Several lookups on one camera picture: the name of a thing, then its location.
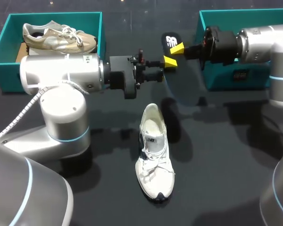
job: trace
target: shoe insole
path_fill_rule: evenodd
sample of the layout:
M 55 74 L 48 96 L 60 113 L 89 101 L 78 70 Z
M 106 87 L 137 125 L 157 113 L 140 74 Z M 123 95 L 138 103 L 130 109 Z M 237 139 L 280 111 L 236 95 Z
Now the shoe insole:
M 32 34 L 33 37 L 38 38 L 38 37 L 42 37 L 44 35 L 44 33 L 42 32 L 35 32 Z
M 147 131 L 151 136 L 158 137 L 159 135 L 161 135 L 158 124 L 152 119 L 147 119 L 145 121 L 144 127 L 145 131 Z

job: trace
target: white sneaker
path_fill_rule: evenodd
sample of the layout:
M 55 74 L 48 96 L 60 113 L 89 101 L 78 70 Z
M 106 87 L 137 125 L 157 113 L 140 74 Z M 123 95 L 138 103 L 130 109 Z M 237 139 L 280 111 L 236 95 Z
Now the white sneaker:
M 173 190 L 175 173 L 169 157 L 166 125 L 156 104 L 149 104 L 142 115 L 139 145 L 135 171 L 141 188 L 151 199 L 164 201 Z
M 91 53 L 97 47 L 93 35 L 54 21 L 42 26 L 24 24 L 23 38 L 33 55 Z

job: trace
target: shoe tongue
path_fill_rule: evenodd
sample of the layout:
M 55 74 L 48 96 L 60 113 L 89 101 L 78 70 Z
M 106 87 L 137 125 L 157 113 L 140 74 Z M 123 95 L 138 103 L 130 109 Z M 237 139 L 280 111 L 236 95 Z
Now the shoe tongue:
M 146 139 L 146 147 L 149 152 L 159 152 L 165 146 L 165 137 L 164 134 L 159 136 L 152 136 L 147 131 L 145 132 L 145 139 Z

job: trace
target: black table surface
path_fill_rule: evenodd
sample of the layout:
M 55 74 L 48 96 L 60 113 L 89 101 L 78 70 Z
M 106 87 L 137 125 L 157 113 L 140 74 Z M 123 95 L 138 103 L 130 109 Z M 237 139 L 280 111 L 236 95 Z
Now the black table surface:
M 179 33 L 192 40 L 191 33 Z M 143 48 L 148 60 L 160 59 L 161 34 L 110 33 L 107 56 Z M 119 90 L 86 97 L 90 152 L 77 161 L 46 164 L 73 189 L 71 226 L 263 226 L 258 201 L 283 155 L 283 110 L 268 104 L 267 91 L 207 92 L 196 61 L 178 64 L 163 83 L 142 84 L 134 100 L 124 100 Z M 0 131 L 30 98 L 0 91 Z M 165 117 L 176 173 L 172 197 L 163 204 L 144 197 L 134 167 L 149 103 Z M 36 105 L 15 130 L 42 124 Z

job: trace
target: shoelace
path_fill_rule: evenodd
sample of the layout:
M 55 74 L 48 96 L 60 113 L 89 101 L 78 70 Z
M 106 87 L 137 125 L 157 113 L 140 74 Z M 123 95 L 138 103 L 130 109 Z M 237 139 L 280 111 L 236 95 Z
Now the shoelace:
M 163 166 L 163 164 L 166 163 L 166 148 L 163 148 L 161 151 L 155 153 L 149 152 L 148 149 L 146 149 L 145 152 L 149 157 L 149 160 L 147 160 L 146 163 L 144 162 L 144 165 L 142 167 L 142 169 L 145 170 L 145 172 L 142 173 L 143 176 L 147 176 L 156 167 L 160 167 L 162 169 L 165 169 L 169 173 L 175 174 L 173 171 Z
M 77 31 L 76 29 L 71 28 L 71 27 L 69 27 L 67 25 L 62 25 L 62 26 L 64 26 L 64 28 L 62 30 L 62 33 L 59 34 L 59 36 L 68 36 L 70 39 L 75 38 L 76 43 L 77 43 L 78 46 L 82 46 L 83 45 L 83 39 L 80 36 L 78 36 L 78 33 L 80 33 L 80 32 L 84 33 L 83 31 L 81 31 L 81 30 Z

